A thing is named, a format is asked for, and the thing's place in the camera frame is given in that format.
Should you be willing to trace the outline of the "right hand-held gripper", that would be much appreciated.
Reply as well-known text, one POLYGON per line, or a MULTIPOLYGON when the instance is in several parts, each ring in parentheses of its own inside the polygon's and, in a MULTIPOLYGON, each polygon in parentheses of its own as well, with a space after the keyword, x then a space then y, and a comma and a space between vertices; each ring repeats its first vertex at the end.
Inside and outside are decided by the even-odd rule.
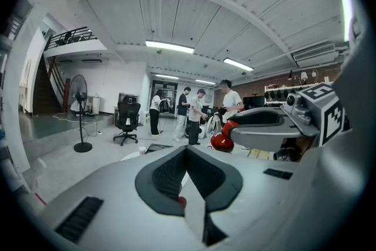
POLYGON ((286 138, 313 137, 321 147, 343 132, 345 109, 327 83, 289 93, 280 108, 262 107, 242 111, 227 119, 230 139, 241 146, 267 152, 280 150, 286 138))

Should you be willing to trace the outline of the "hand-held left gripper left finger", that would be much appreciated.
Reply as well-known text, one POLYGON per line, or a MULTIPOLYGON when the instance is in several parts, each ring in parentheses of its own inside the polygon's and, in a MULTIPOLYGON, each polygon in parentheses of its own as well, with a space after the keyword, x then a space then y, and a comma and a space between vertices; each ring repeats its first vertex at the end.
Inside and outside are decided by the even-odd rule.
POLYGON ((181 205, 149 180, 136 180, 145 166, 176 150, 99 168, 48 203, 40 221, 69 250, 202 250, 181 205))

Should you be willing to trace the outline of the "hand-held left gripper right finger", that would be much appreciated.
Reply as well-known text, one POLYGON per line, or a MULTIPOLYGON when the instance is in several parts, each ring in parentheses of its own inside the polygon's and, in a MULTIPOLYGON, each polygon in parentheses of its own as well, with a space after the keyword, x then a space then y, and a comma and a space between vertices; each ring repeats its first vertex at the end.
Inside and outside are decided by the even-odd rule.
POLYGON ((288 249, 295 163, 188 146, 186 170, 204 201, 203 233, 187 249, 288 249))

